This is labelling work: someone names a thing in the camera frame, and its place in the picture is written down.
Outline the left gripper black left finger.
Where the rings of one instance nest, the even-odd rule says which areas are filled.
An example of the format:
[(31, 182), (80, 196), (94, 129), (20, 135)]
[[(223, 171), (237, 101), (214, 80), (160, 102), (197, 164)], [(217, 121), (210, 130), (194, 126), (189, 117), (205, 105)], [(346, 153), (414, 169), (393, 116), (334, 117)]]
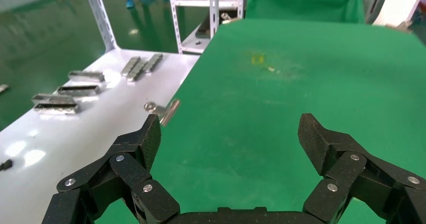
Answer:
[(139, 130), (118, 136), (101, 158), (58, 182), (43, 223), (94, 223), (117, 200), (139, 223), (170, 222), (179, 204), (150, 173), (160, 142), (159, 117), (150, 114)]

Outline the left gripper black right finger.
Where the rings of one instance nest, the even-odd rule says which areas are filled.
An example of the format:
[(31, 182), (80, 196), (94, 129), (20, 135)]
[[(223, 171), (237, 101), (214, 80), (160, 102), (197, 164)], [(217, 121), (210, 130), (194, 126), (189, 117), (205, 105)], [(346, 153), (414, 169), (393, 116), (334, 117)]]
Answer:
[(337, 223), (353, 199), (387, 223), (425, 223), (425, 179), (365, 150), (349, 134), (324, 128), (310, 113), (301, 115), (299, 143), (322, 180), (303, 212)]

